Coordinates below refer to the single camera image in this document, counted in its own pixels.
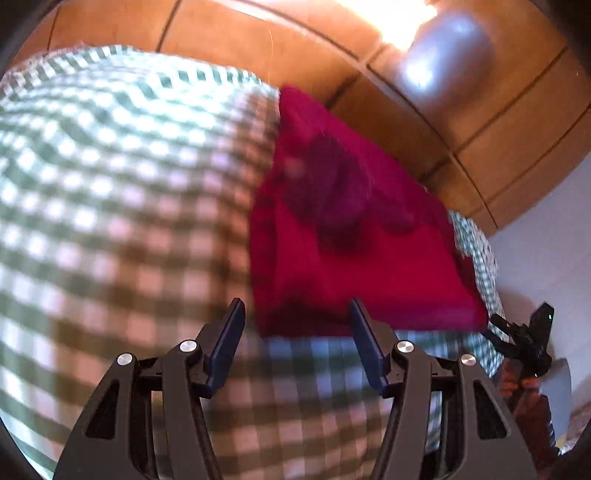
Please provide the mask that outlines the person's right hand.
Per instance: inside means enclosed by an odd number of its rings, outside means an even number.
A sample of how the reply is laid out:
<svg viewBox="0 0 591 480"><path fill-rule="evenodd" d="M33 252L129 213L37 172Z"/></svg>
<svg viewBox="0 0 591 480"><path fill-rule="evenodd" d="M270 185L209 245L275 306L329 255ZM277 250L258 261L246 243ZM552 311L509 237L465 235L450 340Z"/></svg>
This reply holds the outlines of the person's right hand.
<svg viewBox="0 0 591 480"><path fill-rule="evenodd" d="M506 360L500 369L498 390L509 401L517 398L513 416L519 429L531 447L547 447L551 444L551 415L548 399L540 393L541 383L535 377L520 378L518 367Z"/></svg>

